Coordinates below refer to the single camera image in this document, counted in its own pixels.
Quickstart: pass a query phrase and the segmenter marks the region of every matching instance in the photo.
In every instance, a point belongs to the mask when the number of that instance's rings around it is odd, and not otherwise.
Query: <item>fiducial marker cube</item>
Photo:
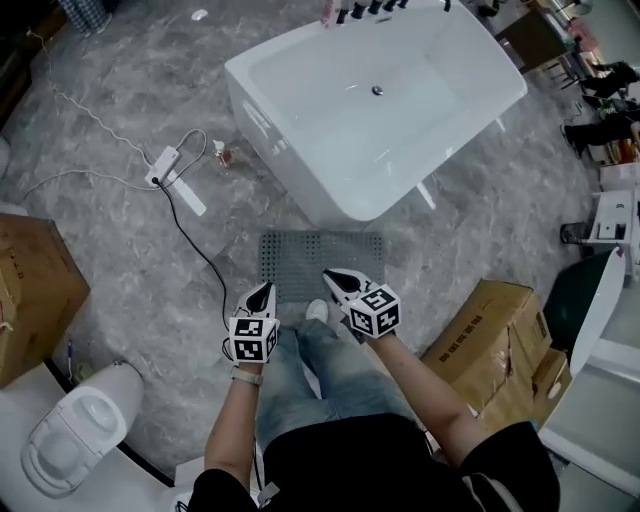
[[[229,347],[234,364],[266,363],[278,343],[280,322],[271,318],[229,319]]]
[[[347,302],[343,310],[351,328],[379,338],[400,325],[400,298],[386,284]]]

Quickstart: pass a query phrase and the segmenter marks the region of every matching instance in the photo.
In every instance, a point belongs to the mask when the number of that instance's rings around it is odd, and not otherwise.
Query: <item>white sneaker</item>
[[[320,320],[323,324],[329,320],[329,305],[322,299],[316,299],[307,308],[305,314],[307,320]]]

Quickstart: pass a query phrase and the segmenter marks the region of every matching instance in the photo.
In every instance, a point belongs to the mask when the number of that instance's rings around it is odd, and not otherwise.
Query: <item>gray drain mat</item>
[[[278,302],[329,298],[322,280],[326,268],[350,268],[384,283],[379,233],[267,231],[260,239],[260,278],[272,281]]]

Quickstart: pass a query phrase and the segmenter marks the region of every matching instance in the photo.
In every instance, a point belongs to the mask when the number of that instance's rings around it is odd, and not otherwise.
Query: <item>black cable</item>
[[[193,242],[193,240],[191,240],[191,237],[189,237],[189,235],[187,235],[186,231],[184,229],[182,229],[182,226],[180,225],[180,222],[178,222],[178,215],[176,214],[176,207],[173,204],[173,198],[171,197],[171,194],[169,194],[169,191],[166,189],[166,187],[162,183],[160,183],[160,180],[158,178],[153,178],[151,180],[151,183],[153,183],[154,185],[158,185],[158,187],[160,187],[160,190],[162,190],[164,192],[164,195],[167,196],[167,199],[169,200],[169,204],[171,205],[171,213],[173,213],[173,220],[175,221],[176,226],[178,226],[178,229],[180,230],[180,233],[182,233],[184,235],[184,237],[187,239],[187,241],[191,244],[191,247],[193,247],[195,249],[195,251],[202,257],[202,259],[209,264],[209,266],[213,269],[213,271],[218,276],[218,279],[220,280],[220,284],[222,285],[222,290],[223,290],[223,294],[222,294],[222,322],[224,323],[225,329],[227,329],[227,331],[228,331],[229,330],[229,326],[227,325],[227,319],[225,318],[225,310],[226,310],[226,306],[227,306],[227,285],[224,282],[222,274],[220,274],[220,271],[218,270],[218,267],[216,267],[214,265],[214,263],[209,258],[207,258],[207,256],[200,250],[200,248]]]
[[[253,439],[253,469],[256,470],[256,480],[258,481],[258,488],[262,491],[262,482],[260,481],[260,471],[258,471],[258,457],[256,455],[256,440]]]
[[[157,185],[158,187],[160,187],[160,190],[162,190],[164,192],[164,195],[167,196],[167,199],[169,200],[169,204],[171,205],[171,213],[173,213],[173,220],[175,221],[176,226],[180,230],[180,233],[183,234],[183,236],[191,244],[191,247],[193,247],[194,250],[202,257],[202,259],[209,264],[209,266],[213,269],[213,271],[218,276],[218,279],[220,280],[220,284],[222,285],[222,290],[223,290],[223,295],[222,295],[222,321],[224,322],[224,326],[228,331],[229,330],[229,326],[227,325],[227,319],[225,318],[225,309],[226,309],[226,304],[227,304],[227,285],[224,282],[222,274],[220,274],[220,271],[218,270],[218,267],[216,267],[215,264],[209,258],[207,258],[207,256],[200,250],[200,248],[194,243],[194,241],[191,240],[191,237],[189,235],[187,235],[185,230],[182,229],[182,226],[180,225],[180,222],[178,221],[178,215],[176,214],[176,207],[173,204],[173,197],[171,197],[171,194],[166,189],[166,187],[162,183],[160,183],[160,180],[158,178],[153,178],[151,180],[151,183],[153,183],[154,185]],[[229,349],[226,346],[226,343],[228,341],[229,341],[229,338],[225,339],[222,342],[222,353],[224,354],[224,356],[227,359],[232,361],[233,359],[231,357],[231,354],[229,354]],[[255,441],[255,439],[253,440],[253,467],[254,467],[254,469],[256,471],[256,480],[258,481],[258,487],[260,488],[260,490],[262,490],[262,482],[260,481],[260,472],[258,471],[258,459],[256,457],[256,441]],[[184,503],[182,503],[181,501],[176,503],[176,512],[183,512],[183,511],[186,511],[186,510],[187,510],[187,507],[185,506]]]

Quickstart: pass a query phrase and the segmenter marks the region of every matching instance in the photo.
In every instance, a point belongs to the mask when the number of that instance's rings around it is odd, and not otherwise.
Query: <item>toilet lid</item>
[[[99,460],[100,456],[80,440],[56,409],[31,433],[23,452],[27,476],[49,495],[75,489]]]

